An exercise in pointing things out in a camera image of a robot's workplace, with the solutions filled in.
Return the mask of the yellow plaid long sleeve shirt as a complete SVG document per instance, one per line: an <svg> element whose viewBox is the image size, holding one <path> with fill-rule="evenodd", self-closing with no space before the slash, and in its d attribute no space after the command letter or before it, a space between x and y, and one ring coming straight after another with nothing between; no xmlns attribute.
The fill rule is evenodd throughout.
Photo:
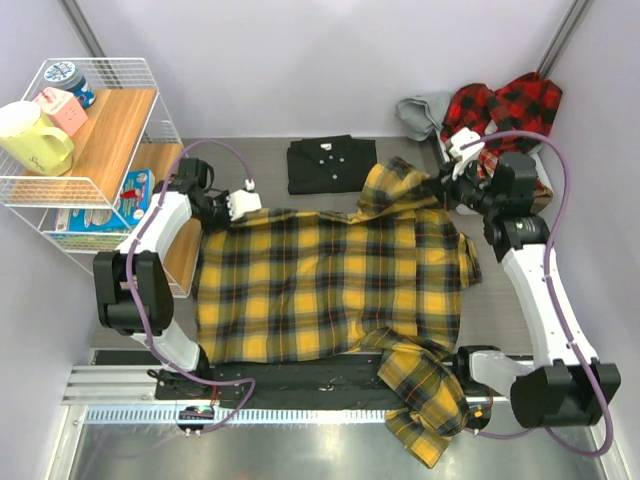
<svg viewBox="0 0 640 480"><path fill-rule="evenodd" d="M355 212L262 209L206 237L197 338L213 363L381 355L403 405L388 429L433 467L471 414L445 359L462 292L482 280L473 242L429 176L394 157L368 173Z"/></svg>

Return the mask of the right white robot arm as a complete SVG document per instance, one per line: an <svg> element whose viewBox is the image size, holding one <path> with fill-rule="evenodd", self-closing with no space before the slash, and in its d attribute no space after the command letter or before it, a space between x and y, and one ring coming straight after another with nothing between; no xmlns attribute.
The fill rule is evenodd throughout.
<svg viewBox="0 0 640 480"><path fill-rule="evenodd" d="M550 229L534 213L535 161L507 153L491 179L477 175L473 154L456 154L440 170L439 197L483 218L484 237L511 281L526 320L533 362L524 365L493 346L463 346L451 380L465 395L486 388L506 397L526 429L591 426L621 384L581 331L549 246Z"/></svg>

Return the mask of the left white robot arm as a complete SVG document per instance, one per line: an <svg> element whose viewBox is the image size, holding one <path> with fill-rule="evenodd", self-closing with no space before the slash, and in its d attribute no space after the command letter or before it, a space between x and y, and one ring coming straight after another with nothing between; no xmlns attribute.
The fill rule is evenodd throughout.
<svg viewBox="0 0 640 480"><path fill-rule="evenodd" d="M143 345L190 398L205 397L213 385L209 360L174 319L174 297L164 259L178 233L191 220L205 233L231 224L229 193L212 197L214 170L186 158L169 181L159 183L147 211L126 239L93 260L101 325Z"/></svg>

